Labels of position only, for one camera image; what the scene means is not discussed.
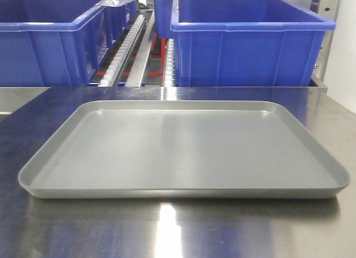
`blue plastic bin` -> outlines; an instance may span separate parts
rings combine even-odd
[[[177,84],[308,86],[335,25],[284,0],[174,0]]]
[[[0,86],[82,86],[112,47],[100,0],[0,0]]]
[[[173,0],[154,0],[156,32],[160,38],[173,38],[171,14]]]

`metal frame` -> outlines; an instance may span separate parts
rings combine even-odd
[[[337,20],[341,0],[320,0],[318,13],[324,17]],[[317,62],[314,67],[312,79],[314,81],[324,81],[325,71],[329,59],[334,32],[327,32],[319,52]]]
[[[125,87],[141,87],[143,80],[148,74],[148,62],[152,41],[155,36],[155,13],[153,12],[147,25],[146,32],[141,41],[140,48],[137,51],[135,61],[133,62],[130,75],[126,81]]]

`metal surface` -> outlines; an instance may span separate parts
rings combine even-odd
[[[276,103],[95,101],[56,131],[19,182],[43,199],[325,199],[349,176]]]
[[[153,12],[147,25],[145,35],[137,51],[130,75],[126,81],[126,87],[141,87],[142,82],[147,77],[147,63],[149,61],[152,40],[155,34],[155,13]]]
[[[79,105],[95,100],[273,101],[350,171],[351,184],[328,200],[29,195],[17,182],[21,167]],[[316,88],[51,88],[0,123],[0,257],[354,258],[355,151],[356,115]]]
[[[0,115],[11,114],[48,87],[0,87]]]

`plastic tray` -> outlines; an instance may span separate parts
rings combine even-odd
[[[285,0],[174,0],[176,82],[309,86],[325,31],[334,29]]]
[[[323,199],[349,183],[291,113],[261,101],[89,102],[18,179],[45,199]]]

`stainless steel counter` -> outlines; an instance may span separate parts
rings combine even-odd
[[[280,103],[351,184],[330,200],[40,200],[19,187],[79,105],[129,99]],[[355,153],[356,115],[317,88],[51,88],[0,123],[0,257],[356,257]]]

